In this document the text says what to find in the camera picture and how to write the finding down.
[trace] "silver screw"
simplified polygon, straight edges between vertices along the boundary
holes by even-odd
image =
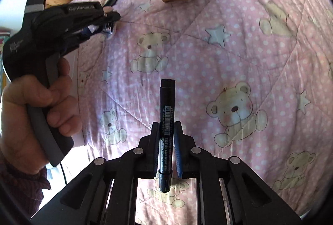
[[[199,154],[199,153],[201,153],[201,149],[199,147],[193,147],[191,149],[191,152],[194,154]]]
[[[144,152],[144,150],[140,147],[137,147],[133,150],[133,152],[136,154],[136,155],[139,155],[139,154],[142,154]]]
[[[102,157],[98,157],[94,160],[94,164],[99,166],[99,165],[102,165],[104,163],[104,158]]]
[[[230,158],[230,162],[233,163],[233,164],[239,164],[240,163],[240,159],[237,156],[232,156]]]

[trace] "device handle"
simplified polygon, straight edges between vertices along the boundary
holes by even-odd
[[[55,53],[46,60],[29,61],[29,73],[47,88],[59,77],[57,63],[59,53]],[[31,107],[27,105],[28,116],[34,130],[34,134],[52,166],[57,166],[68,154],[74,145],[71,137],[61,135],[57,128],[49,126],[46,116],[50,108]]]

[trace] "pink blanket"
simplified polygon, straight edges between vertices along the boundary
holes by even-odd
[[[120,157],[159,121],[159,83],[176,80],[175,120],[213,155],[239,156],[298,214],[333,163],[329,0],[119,0],[112,39],[79,51],[91,159]],[[196,224],[195,180],[139,180],[137,222]]]

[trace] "teddy bear nose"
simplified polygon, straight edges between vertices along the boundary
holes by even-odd
[[[236,112],[237,110],[238,110],[238,107],[237,107],[237,106],[234,106],[234,107],[231,109],[232,112]]]

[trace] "human hand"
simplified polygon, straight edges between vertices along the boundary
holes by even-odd
[[[49,161],[36,139],[26,105],[51,107],[47,122],[70,137],[82,128],[81,118],[75,115],[77,100],[70,96],[72,80],[69,63],[58,62],[59,78],[49,89],[35,76],[25,75],[5,87],[1,97],[0,150],[5,159],[26,174],[37,174]]]

